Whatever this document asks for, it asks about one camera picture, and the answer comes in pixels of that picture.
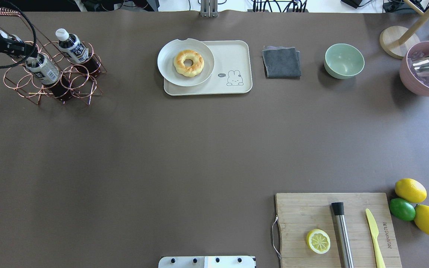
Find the lemon slice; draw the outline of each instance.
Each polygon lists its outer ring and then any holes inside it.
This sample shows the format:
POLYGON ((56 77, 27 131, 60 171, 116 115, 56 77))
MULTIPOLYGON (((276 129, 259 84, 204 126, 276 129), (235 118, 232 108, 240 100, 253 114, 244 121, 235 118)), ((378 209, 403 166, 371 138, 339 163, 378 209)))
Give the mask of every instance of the lemon slice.
POLYGON ((309 248, 318 254, 324 254, 330 249, 329 235, 320 229, 310 231, 305 241, 309 248))

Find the brown table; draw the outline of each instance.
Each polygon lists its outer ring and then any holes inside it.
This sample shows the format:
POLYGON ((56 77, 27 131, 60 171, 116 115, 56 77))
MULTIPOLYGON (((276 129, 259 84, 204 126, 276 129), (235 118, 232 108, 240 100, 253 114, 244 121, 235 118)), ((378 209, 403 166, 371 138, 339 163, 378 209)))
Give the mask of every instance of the brown table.
MULTIPOLYGON (((92 43, 104 96, 36 106, 2 84, 0 268, 157 267, 161 256, 255 255, 276 267, 277 192, 386 192, 416 178, 429 193, 429 98, 409 92, 380 48, 395 14, 29 13, 92 43), (244 95, 171 97, 157 70, 172 39, 241 39, 254 86, 244 95), (362 51, 336 80, 325 50, 362 51), (301 51, 300 79, 266 79, 265 45, 301 51)), ((30 34, 14 18, 8 32, 30 34)), ((429 39, 429 22, 418 32, 429 39)), ((0 64, 7 64, 0 55, 0 64)), ((429 205, 429 195, 424 204, 429 205)), ((429 267, 429 236, 393 219, 405 268, 429 267)))

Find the pink bowl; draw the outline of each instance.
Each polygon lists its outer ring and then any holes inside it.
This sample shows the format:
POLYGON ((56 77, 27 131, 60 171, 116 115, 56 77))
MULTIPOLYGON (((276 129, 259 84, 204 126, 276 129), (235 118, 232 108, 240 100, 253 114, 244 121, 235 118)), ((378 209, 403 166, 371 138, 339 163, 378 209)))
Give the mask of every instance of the pink bowl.
POLYGON ((407 58, 411 54, 415 53, 416 51, 421 51, 425 55, 429 55, 429 41, 423 41, 420 42, 414 46, 412 46, 405 57, 403 57, 403 60, 401 61, 400 65, 400 79, 402 83, 407 87, 411 92, 421 95, 421 96, 428 96, 429 97, 429 86, 424 85, 422 82, 420 82, 411 72, 410 68, 408 68, 407 58))

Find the folded napkin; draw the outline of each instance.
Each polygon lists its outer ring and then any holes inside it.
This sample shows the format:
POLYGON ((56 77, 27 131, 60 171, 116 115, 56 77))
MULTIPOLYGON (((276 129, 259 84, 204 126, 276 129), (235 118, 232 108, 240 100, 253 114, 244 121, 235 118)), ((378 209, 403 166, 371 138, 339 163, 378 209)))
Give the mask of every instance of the folded napkin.
POLYGON ((295 47, 269 46, 263 50, 263 61, 269 78, 301 76, 300 52, 295 47))

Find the dark liquid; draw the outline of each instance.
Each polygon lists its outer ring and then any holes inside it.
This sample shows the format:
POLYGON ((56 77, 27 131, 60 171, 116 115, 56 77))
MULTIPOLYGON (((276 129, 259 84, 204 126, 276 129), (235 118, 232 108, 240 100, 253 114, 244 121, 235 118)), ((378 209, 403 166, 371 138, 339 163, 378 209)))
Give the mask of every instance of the dark liquid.
MULTIPOLYGON (((77 39, 76 39, 75 35, 70 33, 69 38, 66 41, 59 41, 58 44, 61 48, 70 48, 75 44, 76 41, 77 41, 77 39)), ((87 70, 86 70, 85 68, 82 68, 81 66, 75 66, 77 71, 81 74, 87 74, 87 71, 89 71, 90 75, 97 76, 100 73, 100 70, 97 70, 99 68, 99 64, 97 63, 97 61, 95 61, 93 56, 90 59, 88 59, 87 61, 85 61, 84 63, 80 63, 80 65, 87 68, 87 70)))
POLYGON ((81 66, 75 66, 77 71, 81 74, 87 74, 87 71, 89 71, 90 75, 97 76, 100 73, 99 64, 95 61, 94 56, 90 57, 88 61, 81 63, 81 65, 87 68, 86 70, 81 66))
POLYGON ((69 80, 67 80, 65 76, 62 76, 61 80, 53 83, 54 86, 49 88, 49 90, 54 94, 54 98, 60 100, 61 102, 65 102, 66 100, 72 98, 72 94, 70 93, 70 90, 63 87, 61 83, 63 83, 66 87, 69 87, 70 85, 69 80))

